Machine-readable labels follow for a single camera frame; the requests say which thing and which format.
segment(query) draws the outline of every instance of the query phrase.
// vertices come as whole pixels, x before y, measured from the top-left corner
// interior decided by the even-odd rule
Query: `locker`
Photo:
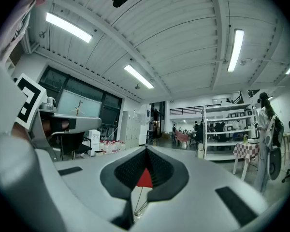
[[[126,143],[126,149],[139,145],[141,120],[133,111],[124,111],[122,115],[120,140]]]

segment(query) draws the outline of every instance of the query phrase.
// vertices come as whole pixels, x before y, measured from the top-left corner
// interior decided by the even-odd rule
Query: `metal shelving unit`
[[[255,130],[253,124],[255,115],[249,115],[249,116],[240,116],[240,117],[225,117],[225,118],[214,118],[214,119],[208,119],[208,117],[213,117],[212,113],[219,113],[226,114],[226,112],[234,113],[234,112],[242,112],[244,109],[249,108],[252,113],[253,106],[252,104],[230,104],[226,106],[217,106],[217,107],[204,107],[203,108],[203,121],[204,121],[204,142],[205,142],[205,150],[204,150],[204,159],[206,160],[233,160],[235,159],[235,156],[233,155],[233,150],[227,150],[227,151],[209,151],[207,148],[209,146],[235,146],[237,143],[242,143],[241,141],[229,141],[229,142],[217,142],[213,140],[208,140],[209,135],[214,134],[233,134],[237,132],[247,132],[248,135],[251,135],[251,132]],[[207,123],[210,122],[232,122],[236,120],[243,120],[245,119],[246,126],[248,126],[248,121],[250,120],[251,128],[243,129],[243,130],[231,130],[231,131],[221,131],[221,132],[207,132]]]

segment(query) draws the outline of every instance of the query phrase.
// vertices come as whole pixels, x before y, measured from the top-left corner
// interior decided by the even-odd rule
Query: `ceiling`
[[[93,38],[85,43],[50,25],[46,12]],[[234,29],[245,36],[227,72]],[[270,0],[129,0],[119,8],[110,0],[47,0],[31,13],[29,38],[37,53],[143,103],[278,86],[290,66],[290,25]],[[128,64],[154,88],[135,89]]]

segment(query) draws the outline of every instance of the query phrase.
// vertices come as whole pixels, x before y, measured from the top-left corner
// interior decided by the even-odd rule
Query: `table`
[[[245,159],[244,170],[242,173],[242,180],[245,179],[247,167],[251,162],[251,159],[257,156],[259,153],[259,145],[258,144],[236,144],[234,147],[233,154],[235,155],[235,163],[233,168],[233,174],[236,172],[237,163],[239,158]]]
[[[283,135],[283,140],[284,140],[284,147],[285,147],[285,154],[284,154],[284,165],[286,165],[286,152],[287,152],[287,148],[286,148],[286,140],[287,140],[287,146],[288,146],[288,152],[289,152],[289,159],[290,159],[290,149],[289,149],[289,142],[288,142],[288,137],[290,136],[290,132],[286,133]]]

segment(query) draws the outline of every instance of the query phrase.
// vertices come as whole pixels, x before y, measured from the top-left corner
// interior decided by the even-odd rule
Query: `pink chair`
[[[176,134],[176,139],[177,141],[181,141],[181,142],[186,142],[187,147],[188,147],[188,135],[184,135],[183,133],[179,132],[179,131],[175,131]]]

